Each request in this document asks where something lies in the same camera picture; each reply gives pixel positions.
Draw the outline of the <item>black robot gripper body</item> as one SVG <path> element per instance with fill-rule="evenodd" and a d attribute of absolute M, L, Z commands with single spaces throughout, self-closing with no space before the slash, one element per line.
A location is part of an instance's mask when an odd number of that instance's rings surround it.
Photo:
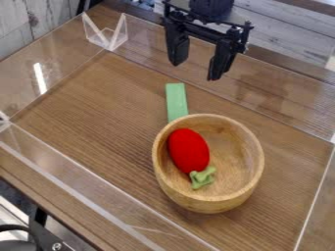
<path fill-rule="evenodd" d="M 237 51 L 243 53 L 254 24 L 241 16 L 234 9 L 235 0 L 163 0 L 165 17 L 195 25 L 229 25 L 226 32 L 230 39 L 235 39 Z"/>

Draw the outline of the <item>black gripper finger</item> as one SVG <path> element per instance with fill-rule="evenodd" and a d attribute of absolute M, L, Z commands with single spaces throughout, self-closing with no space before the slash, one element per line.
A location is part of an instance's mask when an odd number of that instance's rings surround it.
<path fill-rule="evenodd" d="M 166 20 L 166 36 L 169 60 L 178 66 L 187 60 L 190 50 L 190 38 L 186 33 L 185 25 Z"/>
<path fill-rule="evenodd" d="M 210 60 L 209 80 L 218 80 L 230 70 L 235 59 L 235 49 L 230 40 L 222 39 L 217 43 L 215 55 Z"/>

